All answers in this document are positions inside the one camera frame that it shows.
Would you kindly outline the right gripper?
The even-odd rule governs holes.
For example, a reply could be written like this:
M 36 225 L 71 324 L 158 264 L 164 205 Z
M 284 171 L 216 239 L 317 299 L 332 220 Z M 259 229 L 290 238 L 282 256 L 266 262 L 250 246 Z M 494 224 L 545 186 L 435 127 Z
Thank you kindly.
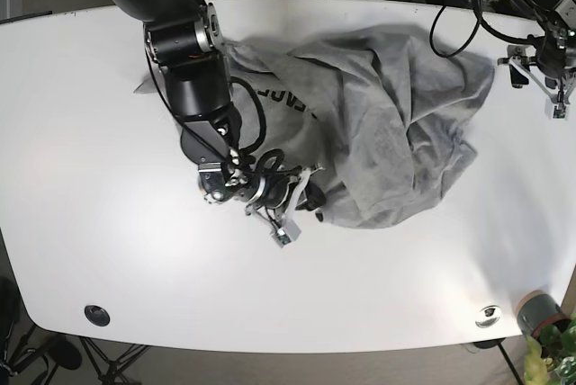
M 315 211 L 326 203 L 324 192 L 311 180 L 324 170 L 315 165 L 298 173 L 298 166 L 286 166 L 284 156 L 261 156 L 255 164 L 250 159 L 217 161 L 214 157 L 201 157 L 198 184 L 209 203 L 241 201 L 245 214 L 265 224 L 270 237 L 284 248 L 302 234 L 293 220 L 294 213 Z

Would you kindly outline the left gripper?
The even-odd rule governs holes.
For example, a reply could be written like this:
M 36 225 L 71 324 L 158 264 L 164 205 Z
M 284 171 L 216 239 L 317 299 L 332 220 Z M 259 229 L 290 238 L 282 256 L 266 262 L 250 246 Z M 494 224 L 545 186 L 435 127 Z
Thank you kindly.
M 547 31 L 543 36 L 529 34 L 528 45 L 508 45 L 507 55 L 497 65 L 507 67 L 514 89 L 537 85 L 547 92 L 545 114 L 552 120 L 568 119 L 571 95 L 575 92 L 575 31 Z M 541 77 L 532 71 L 538 68 Z

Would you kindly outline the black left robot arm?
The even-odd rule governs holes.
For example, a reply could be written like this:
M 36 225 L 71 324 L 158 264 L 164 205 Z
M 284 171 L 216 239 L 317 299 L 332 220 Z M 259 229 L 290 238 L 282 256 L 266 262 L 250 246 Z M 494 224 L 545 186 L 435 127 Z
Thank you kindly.
M 530 83 L 544 92 L 550 118 L 567 118 L 575 92 L 575 0 L 426 0 L 441 8 L 469 7 L 475 30 L 485 30 L 507 43 L 507 54 L 498 63 L 508 67 L 510 83 L 520 89 Z M 484 17 L 491 8 L 517 14 L 537 23 L 542 32 L 514 37 L 496 30 Z

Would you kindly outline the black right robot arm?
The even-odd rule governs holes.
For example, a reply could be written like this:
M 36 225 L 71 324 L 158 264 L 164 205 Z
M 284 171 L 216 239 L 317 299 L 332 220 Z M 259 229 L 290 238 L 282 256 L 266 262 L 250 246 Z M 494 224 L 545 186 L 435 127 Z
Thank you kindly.
M 256 151 L 266 139 L 266 116 L 252 86 L 230 74 L 218 17 L 206 0 L 112 0 L 143 24 L 152 83 L 180 126 L 184 155 L 196 164 L 206 201 L 244 202 L 279 246 L 301 234 L 297 210 L 324 204 L 311 183 L 318 166 L 284 164 L 284 153 Z

